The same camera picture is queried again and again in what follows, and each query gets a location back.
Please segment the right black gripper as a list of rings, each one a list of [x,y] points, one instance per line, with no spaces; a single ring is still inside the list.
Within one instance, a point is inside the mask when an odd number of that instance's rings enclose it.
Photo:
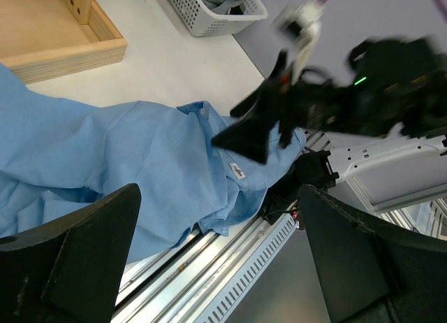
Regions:
[[[287,64],[288,52],[281,50],[272,70],[272,79],[264,80],[249,96],[230,110],[234,118],[250,115],[264,119],[279,118],[279,146],[287,148],[295,128],[321,131],[333,113],[330,97],[335,84],[318,67],[306,67],[292,80],[293,65]],[[278,98],[280,98],[280,115]],[[278,121],[249,118],[239,120],[220,131],[211,140],[214,147],[241,155],[259,164],[268,160],[270,132]]]

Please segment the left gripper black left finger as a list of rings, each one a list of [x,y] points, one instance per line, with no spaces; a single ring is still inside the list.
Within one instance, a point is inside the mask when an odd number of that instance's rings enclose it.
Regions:
[[[133,183],[1,239],[2,322],[110,322],[140,210]]]

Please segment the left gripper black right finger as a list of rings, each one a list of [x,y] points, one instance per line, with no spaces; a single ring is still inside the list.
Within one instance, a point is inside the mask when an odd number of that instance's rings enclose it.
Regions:
[[[331,322],[445,322],[446,242],[303,185],[299,209]]]

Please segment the light blue shirt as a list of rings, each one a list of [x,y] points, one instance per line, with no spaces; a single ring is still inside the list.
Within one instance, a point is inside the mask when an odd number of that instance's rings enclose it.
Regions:
[[[194,226],[225,236],[251,219],[302,152],[276,129],[268,162],[212,146],[229,117],[199,101],[96,107],[32,92],[1,67],[1,235],[38,227],[135,183],[141,205],[128,263],[180,246]]]

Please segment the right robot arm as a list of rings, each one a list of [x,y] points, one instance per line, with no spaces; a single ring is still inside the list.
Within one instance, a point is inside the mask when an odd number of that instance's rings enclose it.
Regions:
[[[363,41],[346,59],[354,74],[346,87],[316,67],[322,81],[309,82],[287,57],[281,51],[271,74],[231,109],[234,123],[213,146],[265,164],[272,129],[281,148],[297,128],[383,138],[401,124],[401,135],[411,138],[446,133],[446,61],[428,38]]]

